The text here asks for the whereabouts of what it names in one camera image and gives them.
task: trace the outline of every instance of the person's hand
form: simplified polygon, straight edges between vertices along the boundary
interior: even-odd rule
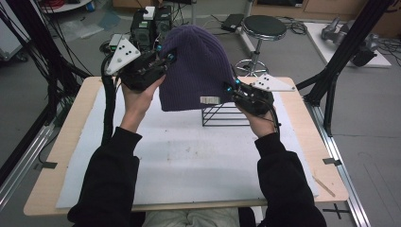
[[[166,75],[152,83],[145,91],[138,93],[130,90],[125,84],[121,84],[125,101],[125,114],[120,127],[127,131],[136,132],[139,124],[149,109],[150,102],[156,89],[165,80]]]
[[[265,115],[255,116],[253,114],[246,112],[238,105],[236,105],[236,107],[245,114],[245,116],[250,122],[253,133],[258,138],[275,132],[274,122],[272,120],[271,112],[267,112]]]

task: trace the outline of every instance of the wire rack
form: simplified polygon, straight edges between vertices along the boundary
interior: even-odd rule
[[[204,127],[249,126],[249,121],[233,102],[202,109],[201,122]]]

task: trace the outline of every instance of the black metal frame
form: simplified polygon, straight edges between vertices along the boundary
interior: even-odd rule
[[[354,25],[341,42],[330,62],[318,75],[297,84],[297,89],[315,84],[309,94],[304,96],[305,102],[312,106],[320,106],[321,99],[327,93],[323,127],[329,136],[331,132],[331,120],[333,115],[334,96],[336,83],[340,72],[349,60],[354,57],[359,46],[363,43],[368,34],[372,31],[377,21],[389,7],[391,0],[370,0],[363,11],[357,17]]]
[[[219,124],[218,121],[246,121],[247,118],[241,113],[235,106],[224,106],[225,104],[219,104],[217,106],[208,107],[201,110],[201,125],[203,127],[232,127],[232,126],[249,126],[249,124]],[[235,109],[235,112],[229,112],[227,110]],[[240,114],[242,117],[225,117],[226,115]],[[217,124],[210,124],[211,121],[218,122]]]
[[[21,25],[29,35],[30,40],[35,44],[39,54],[45,59],[48,65],[47,92],[48,104],[39,115],[35,123],[31,126],[24,138],[18,144],[17,148],[11,153],[8,159],[0,168],[0,186],[5,182],[10,172],[20,161],[26,152],[26,149],[35,138],[43,125],[48,125],[56,116],[57,105],[60,102],[60,94],[58,94],[58,82],[62,85],[64,96],[76,96],[80,85],[78,84],[76,74],[85,79],[90,77],[75,65],[68,62],[61,54],[53,41],[48,29],[44,26],[41,17],[32,6],[31,1],[27,0],[6,0],[7,4],[20,21]],[[30,46],[24,38],[15,30],[12,23],[8,21],[8,17],[0,11],[0,19],[4,21],[6,26],[15,35],[21,45],[26,49],[27,53],[34,57]]]

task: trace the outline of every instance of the person's arm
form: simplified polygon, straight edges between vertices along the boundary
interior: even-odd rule
[[[286,151],[274,130],[271,113],[258,117],[238,107],[250,121],[261,159],[257,163],[259,185],[268,201],[267,226],[326,226],[314,205],[298,155]]]
[[[126,107],[123,120],[110,142],[91,157],[78,203],[68,212],[74,226],[130,226],[139,167],[139,159],[132,153],[142,138],[136,131],[164,78],[140,94],[122,85]]]

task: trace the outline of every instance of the white paper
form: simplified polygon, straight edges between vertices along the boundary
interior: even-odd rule
[[[281,97],[274,94],[281,140],[298,153],[314,196],[318,189],[290,125]],[[104,89],[97,94],[67,169],[57,208],[78,201],[89,159],[99,147],[103,132]],[[124,114],[121,91],[117,94],[114,125]],[[138,130],[143,139],[134,155],[141,160],[134,204],[196,201],[264,200],[257,177],[259,153],[256,136],[248,127],[203,127],[201,111],[163,112],[158,91]]]

